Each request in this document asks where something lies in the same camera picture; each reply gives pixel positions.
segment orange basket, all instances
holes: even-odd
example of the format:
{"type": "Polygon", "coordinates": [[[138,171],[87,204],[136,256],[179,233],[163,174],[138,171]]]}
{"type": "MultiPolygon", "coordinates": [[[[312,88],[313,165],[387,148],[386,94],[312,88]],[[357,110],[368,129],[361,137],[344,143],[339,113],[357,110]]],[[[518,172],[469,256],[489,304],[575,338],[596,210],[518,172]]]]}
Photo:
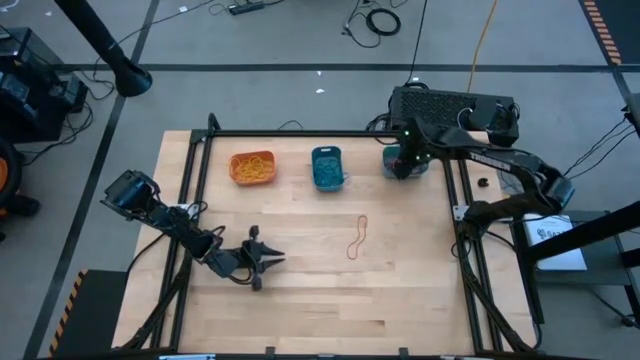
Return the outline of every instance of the orange basket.
{"type": "Polygon", "coordinates": [[[276,158],[271,151],[235,154],[229,161],[229,176],[238,185],[269,183],[276,177],[276,158]]]}

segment wooden table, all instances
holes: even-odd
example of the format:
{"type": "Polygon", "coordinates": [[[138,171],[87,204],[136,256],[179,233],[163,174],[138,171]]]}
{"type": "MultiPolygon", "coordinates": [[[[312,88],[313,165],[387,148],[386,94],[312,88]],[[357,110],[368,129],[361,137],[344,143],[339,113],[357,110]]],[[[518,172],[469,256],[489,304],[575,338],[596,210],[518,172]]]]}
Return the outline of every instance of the wooden table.
{"type": "MultiPolygon", "coordinates": [[[[189,136],[185,131],[164,135],[154,179],[168,204],[178,197],[189,136]]],[[[484,134],[474,137],[486,140],[484,134]]],[[[226,225],[223,247],[228,248],[246,239],[251,225],[259,225],[259,240],[286,252],[286,261],[268,270],[260,292],[194,263],[179,350],[264,353],[275,346],[278,354],[394,355],[407,347],[412,355],[472,354],[463,280],[450,253],[455,237],[442,163],[431,162],[419,179],[390,180],[381,175],[382,150],[372,138],[214,138],[204,192],[209,209],[200,226],[226,225]],[[339,193],[314,188],[310,154],[321,145],[342,149],[349,178],[339,193]],[[230,157],[265,149],[276,155],[276,180],[236,186],[228,175],[230,157]],[[357,237],[360,215],[368,217],[367,237],[359,257],[349,260],[345,252],[357,237]]],[[[503,196],[494,170],[472,162],[468,167],[477,200],[503,196]],[[489,179],[489,187],[477,186],[481,177],[489,179]]],[[[492,230],[510,239],[506,227],[492,230]]],[[[157,234],[143,226],[137,251],[157,234]]],[[[133,269],[114,346],[126,342],[156,304],[168,244],[152,248],[133,269]]],[[[532,345],[535,335],[516,257],[488,235],[484,248],[496,305],[532,345]]],[[[478,305],[483,345],[491,348],[486,314],[478,305]]],[[[163,344],[173,315],[172,306],[163,344]]]]}

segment gray floor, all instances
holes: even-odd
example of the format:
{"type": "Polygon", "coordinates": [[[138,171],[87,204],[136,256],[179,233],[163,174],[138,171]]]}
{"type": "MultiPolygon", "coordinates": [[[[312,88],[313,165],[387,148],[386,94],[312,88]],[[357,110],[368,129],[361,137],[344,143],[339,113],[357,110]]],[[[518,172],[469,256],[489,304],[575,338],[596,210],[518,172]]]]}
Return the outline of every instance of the gray floor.
{"type": "MultiPolygon", "coordinates": [[[[121,38],[139,28],[151,0],[93,0],[98,14],[121,38]]],[[[155,19],[192,7],[197,0],[160,0],[155,19]]],[[[606,64],[577,0],[500,2],[479,57],[481,64],[606,64]]],[[[411,62],[422,1],[398,9],[401,32],[377,49],[362,49],[340,34],[353,1],[288,0],[242,16],[212,16],[204,6],[152,27],[142,53],[147,64],[287,64],[411,62]]],[[[470,64],[490,0],[430,0],[418,63],[470,64]]],[[[31,27],[68,63],[89,64],[95,52],[51,0],[22,0],[0,23],[31,27]]],[[[356,23],[362,41],[372,41],[356,23]]],[[[131,54],[136,36],[123,44],[131,54]]],[[[407,72],[154,72],[143,96],[127,99],[102,169],[63,291],[42,345],[45,354],[75,274],[84,268],[124,270],[139,231],[98,203],[102,190],[125,169],[152,173],[165,130],[202,128],[215,112],[226,129],[273,129],[296,119],[307,129],[363,129],[385,111],[393,86],[407,72]]],[[[99,73],[109,78],[109,73],[99,73]]],[[[464,72],[417,72],[431,88],[464,91],[464,72]]],[[[640,74],[626,74],[640,91],[640,74]]],[[[96,92],[105,89],[92,85],[96,92]]],[[[513,96],[522,108],[518,147],[560,169],[567,168],[621,119],[624,101],[608,73],[478,73],[472,91],[513,96]]],[[[66,240],[115,95],[91,102],[95,122],[72,145],[57,148],[25,171],[24,188],[42,202],[33,219],[2,224],[0,244],[0,359],[22,357],[66,240]]],[[[81,122],[80,116],[73,121],[81,122]]],[[[640,143],[630,137],[603,164],[576,179],[570,209],[616,209],[638,199],[635,182],[640,143]]],[[[638,236],[625,235],[627,248],[638,236]]],[[[602,294],[628,312],[621,289],[602,294]]],[[[632,359],[640,350],[636,330],[621,328],[589,293],[543,287],[549,353],[632,359]]]]}

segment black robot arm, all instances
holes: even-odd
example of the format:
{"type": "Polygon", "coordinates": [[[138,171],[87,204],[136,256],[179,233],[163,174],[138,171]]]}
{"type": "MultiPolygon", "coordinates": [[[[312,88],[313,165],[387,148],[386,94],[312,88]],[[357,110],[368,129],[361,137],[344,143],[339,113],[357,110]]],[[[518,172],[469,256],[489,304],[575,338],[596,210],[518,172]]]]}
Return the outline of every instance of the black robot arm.
{"type": "Polygon", "coordinates": [[[284,253],[273,250],[257,241],[258,226],[249,230],[249,239],[235,249],[221,249],[221,230],[200,229],[192,221],[188,211],[179,206],[167,206],[160,200],[160,188],[151,178],[139,171],[128,170],[107,190],[101,202],[124,216],[136,219],[176,239],[200,264],[206,264],[222,278],[229,278],[240,285],[251,285],[253,290],[262,288],[261,274],[284,259],[262,261],[262,256],[280,256],[284,253]],[[249,276],[239,279],[233,276],[237,269],[247,269],[249,276]]]}
{"type": "MultiPolygon", "coordinates": [[[[478,162],[513,174],[522,183],[522,194],[494,203],[475,201],[470,204],[457,227],[464,241],[480,241],[489,226],[499,219],[520,219],[527,213],[556,215],[574,193],[571,182],[537,156],[521,150],[484,144],[458,128],[434,127],[412,119],[401,129],[397,138],[400,154],[392,171],[398,179],[408,177],[415,167],[424,162],[440,159],[478,162]]],[[[461,264],[465,283],[478,297],[509,346],[517,352],[535,351],[520,338],[487,296],[469,259],[463,258],[461,264]]]]}

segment yellow and black tape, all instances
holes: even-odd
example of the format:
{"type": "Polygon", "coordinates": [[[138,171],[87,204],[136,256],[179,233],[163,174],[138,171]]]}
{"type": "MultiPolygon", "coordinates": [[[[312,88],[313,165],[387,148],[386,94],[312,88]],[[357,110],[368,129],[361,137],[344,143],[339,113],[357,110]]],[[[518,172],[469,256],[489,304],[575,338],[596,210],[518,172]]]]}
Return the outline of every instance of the yellow and black tape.
{"type": "Polygon", "coordinates": [[[76,281],[73,282],[73,287],[71,288],[71,294],[69,294],[69,298],[67,299],[67,304],[64,307],[64,312],[62,313],[62,317],[58,322],[58,327],[56,328],[56,332],[53,334],[53,340],[51,341],[51,345],[49,345],[49,357],[53,357],[58,350],[58,345],[60,344],[60,340],[62,339],[62,333],[64,332],[64,327],[69,321],[69,315],[71,315],[71,309],[73,309],[73,302],[78,296],[78,291],[80,290],[80,285],[82,285],[82,280],[85,275],[87,275],[87,270],[82,270],[76,276],[76,281]]]}
{"type": "Polygon", "coordinates": [[[598,10],[598,6],[594,1],[585,1],[584,2],[585,9],[589,14],[589,19],[593,23],[593,26],[596,28],[598,32],[598,36],[600,37],[600,41],[602,41],[602,45],[604,46],[607,55],[609,56],[609,60],[616,64],[622,64],[620,60],[620,52],[618,51],[618,47],[616,43],[613,41],[611,34],[609,33],[609,29],[607,29],[607,24],[604,23],[602,19],[602,15],[598,10]]]}

